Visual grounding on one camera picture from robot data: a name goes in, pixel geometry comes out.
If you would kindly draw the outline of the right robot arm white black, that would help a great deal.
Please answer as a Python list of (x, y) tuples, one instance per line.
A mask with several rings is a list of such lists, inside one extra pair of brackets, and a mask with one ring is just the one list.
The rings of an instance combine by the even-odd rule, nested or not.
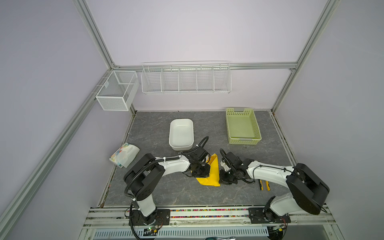
[(241, 160), (232, 152), (220, 149), (222, 155), (219, 183), (237, 184), (242, 181), (253, 184), (258, 180), (272, 182), (289, 190), (281, 196), (271, 197), (262, 210), (262, 216), (268, 223), (275, 223), (283, 216), (305, 211), (319, 215), (330, 193), (328, 185), (322, 181), (307, 165), (276, 166), (256, 160)]

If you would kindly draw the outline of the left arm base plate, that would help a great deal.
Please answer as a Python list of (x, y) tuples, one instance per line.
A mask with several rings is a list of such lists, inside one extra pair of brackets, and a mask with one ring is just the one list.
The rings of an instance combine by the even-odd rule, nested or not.
[(170, 224), (171, 210), (170, 209), (156, 209), (148, 217), (144, 217), (139, 210), (133, 210), (130, 213), (133, 226), (167, 226)]

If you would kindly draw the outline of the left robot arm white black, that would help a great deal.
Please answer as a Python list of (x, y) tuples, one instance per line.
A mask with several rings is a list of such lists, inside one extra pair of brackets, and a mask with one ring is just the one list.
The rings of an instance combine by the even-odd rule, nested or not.
[(209, 161), (211, 155), (204, 146), (209, 137), (204, 137), (196, 147), (180, 152), (174, 157), (158, 158), (152, 154), (144, 155), (137, 163), (129, 167), (124, 176), (126, 187), (124, 195), (131, 198), (132, 204), (148, 219), (157, 212), (152, 193), (162, 177), (183, 173), (190, 178), (210, 176)]

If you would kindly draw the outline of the yellow paper napkin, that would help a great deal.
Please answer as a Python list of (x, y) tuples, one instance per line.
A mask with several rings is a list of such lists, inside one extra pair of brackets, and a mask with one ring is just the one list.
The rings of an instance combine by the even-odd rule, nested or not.
[(203, 186), (220, 187), (220, 173), (218, 156), (213, 154), (208, 162), (210, 166), (209, 176), (207, 178), (197, 178), (197, 181)]

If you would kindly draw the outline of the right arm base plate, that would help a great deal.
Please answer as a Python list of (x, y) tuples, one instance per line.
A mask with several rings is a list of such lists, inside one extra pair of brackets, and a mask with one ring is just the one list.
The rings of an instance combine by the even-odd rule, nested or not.
[(271, 210), (264, 208), (249, 208), (249, 219), (252, 224), (289, 224), (291, 218), (288, 215), (278, 216)]

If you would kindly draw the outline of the white oval plastic tub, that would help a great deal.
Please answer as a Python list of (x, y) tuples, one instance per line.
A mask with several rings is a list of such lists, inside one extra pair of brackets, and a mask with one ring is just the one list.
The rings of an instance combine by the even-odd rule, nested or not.
[(194, 144), (194, 123), (191, 119), (175, 119), (170, 124), (169, 145), (175, 151), (190, 150)]

